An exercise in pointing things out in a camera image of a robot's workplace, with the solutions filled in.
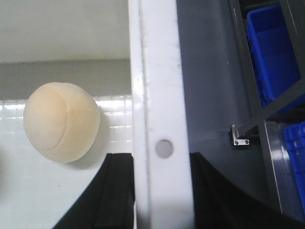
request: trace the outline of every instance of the cream-colored ball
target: cream-colored ball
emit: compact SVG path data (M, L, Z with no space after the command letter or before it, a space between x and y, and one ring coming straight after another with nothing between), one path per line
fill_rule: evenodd
M82 88L71 83L47 83L29 97L24 129L46 158L71 162L91 148L100 125L99 108Z

